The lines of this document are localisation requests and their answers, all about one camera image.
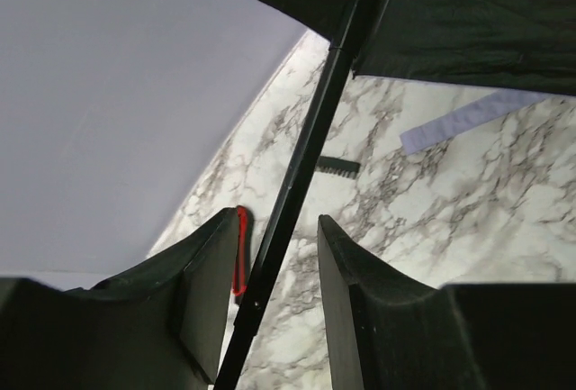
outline purple strip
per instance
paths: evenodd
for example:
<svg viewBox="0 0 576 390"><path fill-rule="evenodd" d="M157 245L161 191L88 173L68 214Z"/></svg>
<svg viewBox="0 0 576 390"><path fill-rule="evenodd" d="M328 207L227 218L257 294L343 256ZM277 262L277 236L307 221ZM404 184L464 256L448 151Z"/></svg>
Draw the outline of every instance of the purple strip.
<svg viewBox="0 0 576 390"><path fill-rule="evenodd" d="M406 154L431 147L474 127L542 102L550 95L518 90L499 90L451 113L410 129L400 135Z"/></svg>

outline black comb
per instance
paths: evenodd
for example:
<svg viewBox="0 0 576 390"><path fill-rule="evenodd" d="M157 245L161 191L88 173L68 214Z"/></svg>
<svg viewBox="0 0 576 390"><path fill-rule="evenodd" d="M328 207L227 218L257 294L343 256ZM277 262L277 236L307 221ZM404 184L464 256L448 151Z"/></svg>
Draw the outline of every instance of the black comb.
<svg viewBox="0 0 576 390"><path fill-rule="evenodd" d="M354 179L360 172L360 164L349 160L320 156L316 164L316 170L326 172L327 174L334 174L335 176Z"/></svg>

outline black pole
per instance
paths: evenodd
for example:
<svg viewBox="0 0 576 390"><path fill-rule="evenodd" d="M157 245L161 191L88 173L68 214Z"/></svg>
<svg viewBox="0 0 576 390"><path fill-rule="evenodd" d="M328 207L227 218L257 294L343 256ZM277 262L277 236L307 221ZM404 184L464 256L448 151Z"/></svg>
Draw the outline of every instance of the black pole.
<svg viewBox="0 0 576 390"><path fill-rule="evenodd" d="M236 388L252 340L258 332L278 278L348 73L374 21L375 9L376 0L351 0L330 45L326 64L310 102L262 245L256 256L247 290L238 309L238 316L234 321L234 333L214 390Z"/></svg>

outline umbrella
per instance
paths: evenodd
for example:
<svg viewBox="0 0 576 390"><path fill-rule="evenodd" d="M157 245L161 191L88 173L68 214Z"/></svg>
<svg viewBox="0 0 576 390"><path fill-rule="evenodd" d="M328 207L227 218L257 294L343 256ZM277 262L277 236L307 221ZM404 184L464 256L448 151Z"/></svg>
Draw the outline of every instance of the umbrella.
<svg viewBox="0 0 576 390"><path fill-rule="evenodd" d="M234 388L349 72L576 95L576 0L259 0L331 40L216 389Z"/></svg>

